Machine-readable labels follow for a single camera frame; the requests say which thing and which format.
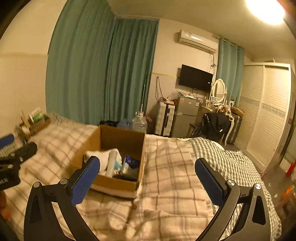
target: refrigerator door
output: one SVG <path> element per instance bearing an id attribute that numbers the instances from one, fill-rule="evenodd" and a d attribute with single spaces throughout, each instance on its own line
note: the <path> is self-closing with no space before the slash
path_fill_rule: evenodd
<path id="1" fill-rule="evenodd" d="M 194 124 L 195 115 L 176 114 L 173 130 L 171 131 L 172 137 L 175 138 L 188 138 L 187 133 L 189 124 Z"/>
<path id="2" fill-rule="evenodd" d="M 185 115 L 197 115 L 198 111 L 198 104 L 196 100 L 180 97 L 179 103 L 178 103 L 178 113 L 182 113 Z"/>

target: white mirror frame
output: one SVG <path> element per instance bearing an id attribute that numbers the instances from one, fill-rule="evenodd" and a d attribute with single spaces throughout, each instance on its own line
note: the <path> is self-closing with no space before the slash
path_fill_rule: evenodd
<path id="1" fill-rule="evenodd" d="M 216 96 L 214 96 L 214 92 L 215 92 L 216 85 L 218 83 L 222 84 L 223 89 L 224 89 L 224 93 L 223 93 L 222 98 L 220 100 L 217 100 L 217 103 L 221 103 L 224 100 L 224 98 L 225 98 L 224 95 L 226 94 L 226 87 L 225 87 L 224 81 L 222 79 L 217 79 L 215 81 L 215 83 L 213 84 L 212 89 L 211 89 L 210 99 L 211 99 L 212 96 L 213 97 L 216 97 Z"/>

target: bed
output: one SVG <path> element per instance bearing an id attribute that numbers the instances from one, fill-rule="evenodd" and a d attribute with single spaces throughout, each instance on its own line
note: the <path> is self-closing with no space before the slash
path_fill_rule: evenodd
<path id="1" fill-rule="evenodd" d="M 12 212 L 10 226 L 23 240 L 24 214 L 35 181 L 55 184 L 71 175 L 70 160 L 96 126 L 53 121 L 32 138 L 35 156 L 22 164 L 21 183 L 5 190 Z M 212 205 L 194 171 L 204 157 L 225 178 L 239 185 L 263 186 L 271 221 L 271 240 L 281 234 L 281 223 L 259 174 L 242 152 L 223 151 L 202 138 L 189 140 L 146 136 L 144 176 L 134 200 L 90 190 L 77 205 L 83 219 L 101 240 L 196 240 L 217 207 Z M 64 233 L 73 238 L 57 205 L 55 212 Z M 231 232 L 240 206 L 223 237 Z"/>

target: teal curtain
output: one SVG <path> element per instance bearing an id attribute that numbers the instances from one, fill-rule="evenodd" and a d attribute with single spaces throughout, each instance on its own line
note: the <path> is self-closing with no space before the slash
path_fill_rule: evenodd
<path id="1" fill-rule="evenodd" d="M 146 110 L 157 31 L 156 20 L 116 19 L 105 85 L 105 120 L 132 119 L 142 94 Z"/>
<path id="2" fill-rule="evenodd" d="M 244 76 L 244 48 L 232 46 L 230 41 L 219 41 L 219 61 L 216 79 L 222 79 L 227 87 L 227 102 L 239 99 L 242 78 Z"/>
<path id="3" fill-rule="evenodd" d="M 115 16 L 106 0 L 68 0 L 55 26 L 46 72 L 46 108 L 98 124 Z"/>

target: metal screw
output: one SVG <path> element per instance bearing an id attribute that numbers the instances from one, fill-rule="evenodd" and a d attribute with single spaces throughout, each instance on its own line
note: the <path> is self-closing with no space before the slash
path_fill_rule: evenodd
<path id="1" fill-rule="evenodd" d="M 34 184 L 33 184 L 33 187 L 35 187 L 35 188 L 37 188 L 37 187 L 39 187 L 40 186 L 40 182 L 35 182 Z"/>
<path id="2" fill-rule="evenodd" d="M 65 185 L 68 182 L 68 179 L 63 178 L 62 180 L 60 180 L 60 184 Z"/>
<path id="3" fill-rule="evenodd" d="M 259 183 L 256 183 L 255 184 L 255 188 L 258 189 L 258 190 L 260 190 L 261 189 L 261 185 Z"/>
<path id="4" fill-rule="evenodd" d="M 228 183 L 229 186 L 234 186 L 235 185 L 235 182 L 233 180 L 228 180 L 227 183 Z"/>

